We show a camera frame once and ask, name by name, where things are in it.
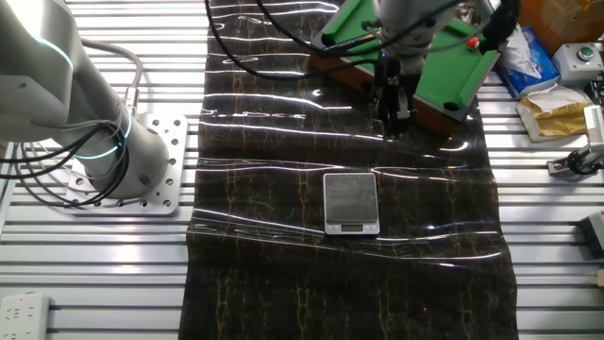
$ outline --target green button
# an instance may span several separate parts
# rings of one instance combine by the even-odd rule
[[[581,48],[581,53],[585,57],[592,57],[594,55],[594,51],[591,48],[589,48],[589,47],[583,47],[583,48]]]

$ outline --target digital scale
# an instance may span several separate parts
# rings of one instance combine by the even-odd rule
[[[323,176],[327,235],[378,235],[378,190],[374,174]]]

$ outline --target red ball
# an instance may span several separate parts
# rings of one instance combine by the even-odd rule
[[[480,40],[478,38],[471,38],[468,40],[466,46],[468,46],[469,49],[474,51],[480,46]]]

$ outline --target metal bracket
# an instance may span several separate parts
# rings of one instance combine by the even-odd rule
[[[547,172],[550,176],[557,176],[562,174],[574,175],[568,167],[568,159],[563,158],[556,161],[547,161]]]
[[[155,130],[168,147],[169,165],[159,183],[146,195],[137,199],[109,199],[100,205],[71,208],[66,211],[74,216],[170,216],[178,211],[180,199],[180,182],[184,166],[188,121],[182,114],[171,114],[170,118],[160,114],[140,114],[141,123]],[[174,145],[172,141],[182,141]],[[75,171],[84,174],[85,168],[79,161],[74,161]],[[93,191],[90,182],[75,173],[69,178],[69,186],[83,191]],[[85,201],[92,194],[67,190],[67,199]]]

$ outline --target white box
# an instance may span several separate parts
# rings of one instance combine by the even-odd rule
[[[589,48],[593,56],[589,61],[579,58],[581,48]],[[565,43],[551,59],[558,72],[558,83],[567,88],[583,89],[604,68],[602,58],[593,43]]]

